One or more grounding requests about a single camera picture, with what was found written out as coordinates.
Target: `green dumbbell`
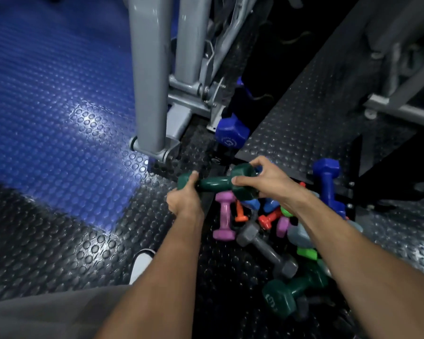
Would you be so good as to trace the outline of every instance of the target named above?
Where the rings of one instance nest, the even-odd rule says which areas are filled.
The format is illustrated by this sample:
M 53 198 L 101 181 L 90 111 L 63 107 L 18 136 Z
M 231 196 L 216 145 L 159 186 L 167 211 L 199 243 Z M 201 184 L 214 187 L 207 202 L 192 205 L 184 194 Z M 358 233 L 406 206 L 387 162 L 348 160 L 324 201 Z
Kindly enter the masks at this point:
M 305 290 L 322 289 L 328 285 L 328 277 L 316 263 L 308 262 L 304 269 L 302 277 L 295 277 L 288 284 L 274 279 L 262 289 L 268 306 L 281 319 L 286 319 L 297 310 L 295 300 L 303 295 Z
M 191 172 L 182 174 L 178 178 L 178 189 L 182 189 L 188 182 Z M 231 180 L 234 176 L 256 176 L 256 171 L 249 163 L 236 165 L 231 176 L 208 177 L 198 180 L 196 190 L 199 192 L 224 192 L 231 190 L 239 201 L 249 201 L 258 198 L 259 192 L 253 187 L 239 187 L 232 184 Z

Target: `pile of dumbbells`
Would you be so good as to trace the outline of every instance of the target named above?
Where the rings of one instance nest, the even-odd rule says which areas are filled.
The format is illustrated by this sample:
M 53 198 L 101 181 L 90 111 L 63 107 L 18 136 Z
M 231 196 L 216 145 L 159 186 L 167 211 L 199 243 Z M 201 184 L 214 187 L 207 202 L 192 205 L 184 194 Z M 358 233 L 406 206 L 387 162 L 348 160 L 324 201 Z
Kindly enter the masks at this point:
M 315 250 L 305 227 L 288 210 L 272 199 L 258 199 L 259 192 L 252 187 L 232 184 L 234 176 L 257 176 L 259 170 L 245 163 L 235 166 L 229 176 L 205 178 L 198 181 L 198 191 L 215 192 L 220 203 L 220 228 L 213 231 L 219 241 L 233 241 L 245 247 L 252 244 L 273 265 L 273 277 L 262 289 L 263 297 L 281 319 L 293 316 L 297 321 L 308 318 L 311 298 L 305 291 L 321 290 L 328 285 L 331 273 Z M 345 205 L 334 199 L 333 180 L 339 176 L 339 162 L 334 159 L 320 159 L 313 165 L 313 174 L 321 183 L 321 194 L 314 193 L 326 205 L 362 232 L 362 227 L 345 215 Z M 178 180 L 182 189 L 189 174 Z M 236 205 L 236 216 L 232 216 L 231 204 Z M 267 232 L 275 229 L 277 238 L 288 239 L 295 253 L 279 255 L 268 243 Z

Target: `pant leg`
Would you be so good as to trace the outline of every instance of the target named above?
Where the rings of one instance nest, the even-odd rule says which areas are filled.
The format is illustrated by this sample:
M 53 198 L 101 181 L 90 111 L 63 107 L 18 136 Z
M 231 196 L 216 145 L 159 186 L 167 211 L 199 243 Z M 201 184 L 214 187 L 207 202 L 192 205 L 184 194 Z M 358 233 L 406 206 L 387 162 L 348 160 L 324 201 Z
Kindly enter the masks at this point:
M 29 296 L 0 302 L 0 339 L 89 339 L 129 285 Z

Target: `person's left arm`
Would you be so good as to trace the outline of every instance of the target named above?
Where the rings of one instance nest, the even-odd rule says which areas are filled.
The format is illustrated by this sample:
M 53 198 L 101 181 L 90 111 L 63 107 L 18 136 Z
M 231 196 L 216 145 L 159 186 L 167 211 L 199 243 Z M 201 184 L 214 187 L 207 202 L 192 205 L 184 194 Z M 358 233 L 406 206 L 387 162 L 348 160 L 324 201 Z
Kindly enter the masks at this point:
M 146 271 L 123 296 L 95 339 L 192 336 L 196 271 L 204 213 L 193 172 L 182 190 L 167 195 L 176 220 Z

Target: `blue mat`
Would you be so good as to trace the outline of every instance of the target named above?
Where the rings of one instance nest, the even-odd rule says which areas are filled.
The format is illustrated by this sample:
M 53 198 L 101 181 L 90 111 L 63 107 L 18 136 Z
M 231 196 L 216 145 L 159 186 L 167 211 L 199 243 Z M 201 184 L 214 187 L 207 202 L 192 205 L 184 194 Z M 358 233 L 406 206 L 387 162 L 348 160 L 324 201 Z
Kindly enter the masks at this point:
M 111 230 L 147 173 L 134 134 L 122 0 L 0 0 L 0 182 Z

